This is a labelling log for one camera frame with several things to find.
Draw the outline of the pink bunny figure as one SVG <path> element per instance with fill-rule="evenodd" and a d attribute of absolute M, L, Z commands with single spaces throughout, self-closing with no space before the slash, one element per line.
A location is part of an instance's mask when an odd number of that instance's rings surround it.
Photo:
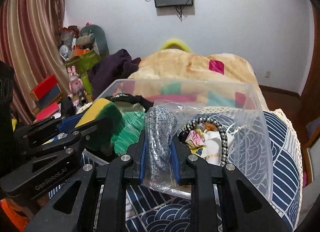
<path fill-rule="evenodd" d="M 69 78 L 69 90 L 71 94 L 81 97 L 84 94 L 84 86 L 81 78 L 76 73 L 76 68 L 73 65 L 71 68 L 67 68 Z"/>

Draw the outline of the red book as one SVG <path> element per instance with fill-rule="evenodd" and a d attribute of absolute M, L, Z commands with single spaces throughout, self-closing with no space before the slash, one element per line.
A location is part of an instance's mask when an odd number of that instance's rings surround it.
<path fill-rule="evenodd" d="M 36 121 L 41 121 L 48 117 L 51 117 L 55 113 L 59 112 L 59 105 L 57 102 L 51 103 L 51 105 L 44 108 L 41 112 L 36 115 Z"/>

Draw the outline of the clear plastic storage box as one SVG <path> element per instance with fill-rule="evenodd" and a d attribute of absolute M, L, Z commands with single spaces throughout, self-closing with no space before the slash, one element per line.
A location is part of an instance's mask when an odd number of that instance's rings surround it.
<path fill-rule="evenodd" d="M 266 198 L 272 197 L 273 171 L 266 120 L 258 96 L 250 84 L 201 82 L 179 79 L 120 79 L 101 97 L 116 94 L 141 95 L 151 102 L 197 102 L 204 105 L 199 115 L 179 130 L 185 142 L 192 130 L 218 131 L 221 137 L 221 164 L 234 164 Z M 105 148 L 99 157 L 115 154 Z"/>

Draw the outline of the green storage bag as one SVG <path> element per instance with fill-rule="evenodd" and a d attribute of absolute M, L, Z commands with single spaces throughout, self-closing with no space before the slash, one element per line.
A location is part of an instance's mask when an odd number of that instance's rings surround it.
<path fill-rule="evenodd" d="M 82 80 L 84 86 L 84 92 L 91 91 L 89 80 L 88 80 L 88 71 L 98 62 L 101 58 L 93 50 L 89 51 L 81 56 L 75 56 L 72 59 L 65 61 L 65 68 L 71 68 L 73 65 L 76 68 L 76 73 Z"/>

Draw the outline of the bag with grey knit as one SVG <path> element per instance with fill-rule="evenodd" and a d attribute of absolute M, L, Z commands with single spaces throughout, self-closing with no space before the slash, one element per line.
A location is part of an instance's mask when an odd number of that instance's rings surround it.
<path fill-rule="evenodd" d="M 197 102 L 157 100 L 145 115 L 146 160 L 142 183 L 148 189 L 181 198 L 191 198 L 191 186 L 180 186 L 174 177 L 171 143 L 187 122 L 199 115 Z"/>

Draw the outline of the grey plush toy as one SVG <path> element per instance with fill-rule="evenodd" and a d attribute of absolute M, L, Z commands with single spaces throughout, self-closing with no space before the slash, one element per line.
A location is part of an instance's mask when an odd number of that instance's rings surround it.
<path fill-rule="evenodd" d="M 98 25 L 86 25 L 79 32 L 76 45 L 90 48 L 100 57 L 110 54 L 104 30 Z"/>

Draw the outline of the dark purple clothes pile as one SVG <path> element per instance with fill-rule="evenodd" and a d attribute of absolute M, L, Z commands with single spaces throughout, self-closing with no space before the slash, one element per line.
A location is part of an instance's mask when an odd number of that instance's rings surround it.
<path fill-rule="evenodd" d="M 127 79 L 139 70 L 140 57 L 132 59 L 127 50 L 121 49 L 106 56 L 88 71 L 88 80 L 92 86 L 92 97 L 96 99 L 117 79 Z"/>

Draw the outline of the yellow green sponge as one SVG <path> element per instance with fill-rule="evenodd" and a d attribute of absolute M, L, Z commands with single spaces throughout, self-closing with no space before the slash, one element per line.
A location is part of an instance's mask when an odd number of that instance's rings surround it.
<path fill-rule="evenodd" d="M 93 121 L 98 122 L 98 134 L 93 136 L 93 141 L 89 142 L 87 146 L 92 150 L 111 147 L 112 136 L 118 135 L 125 126 L 125 121 L 120 110 L 115 103 L 106 98 L 99 98 L 93 102 L 75 125 L 75 128 Z"/>

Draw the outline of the beige fleece blanket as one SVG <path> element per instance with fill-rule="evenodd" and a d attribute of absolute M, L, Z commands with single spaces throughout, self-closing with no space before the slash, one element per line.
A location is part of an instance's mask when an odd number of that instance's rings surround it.
<path fill-rule="evenodd" d="M 164 49 L 142 59 L 138 71 L 129 76 L 129 79 L 160 78 L 250 83 L 262 109 L 269 110 L 251 64 L 231 53 L 201 56 L 179 49 Z"/>

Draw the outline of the blue white patterned bedspread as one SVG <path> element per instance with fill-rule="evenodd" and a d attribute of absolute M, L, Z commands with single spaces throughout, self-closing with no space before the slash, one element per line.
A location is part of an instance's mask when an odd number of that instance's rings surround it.
<path fill-rule="evenodd" d="M 273 165 L 271 205 L 289 231 L 299 221 L 302 201 L 302 156 L 291 121 L 281 109 L 265 111 Z M 143 186 L 128 186 L 126 231 L 189 231 L 188 199 L 163 194 Z"/>

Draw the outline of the striped brown curtain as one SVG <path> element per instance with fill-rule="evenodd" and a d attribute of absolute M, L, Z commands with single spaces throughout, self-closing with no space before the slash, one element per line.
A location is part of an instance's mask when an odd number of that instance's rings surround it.
<path fill-rule="evenodd" d="M 30 91 L 54 75 L 62 91 L 68 77 L 59 54 L 65 0 L 4 0 L 1 5 L 1 61 L 13 67 L 12 107 L 21 119 L 35 119 Z"/>

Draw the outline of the red box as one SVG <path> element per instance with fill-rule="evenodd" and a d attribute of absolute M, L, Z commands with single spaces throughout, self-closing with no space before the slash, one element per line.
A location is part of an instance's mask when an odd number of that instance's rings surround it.
<path fill-rule="evenodd" d="M 41 81 L 35 88 L 30 91 L 30 96 L 33 101 L 39 101 L 42 99 L 54 86 L 58 84 L 58 81 L 54 75 L 50 75 Z"/>

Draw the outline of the green knitted garment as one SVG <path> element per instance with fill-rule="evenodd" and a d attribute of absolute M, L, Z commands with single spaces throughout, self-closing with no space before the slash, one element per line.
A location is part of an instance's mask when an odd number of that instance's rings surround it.
<path fill-rule="evenodd" d="M 131 144 L 139 141 L 140 133 L 144 129 L 144 112 L 123 112 L 122 128 L 118 134 L 114 134 L 111 143 L 116 155 L 125 154 Z"/>

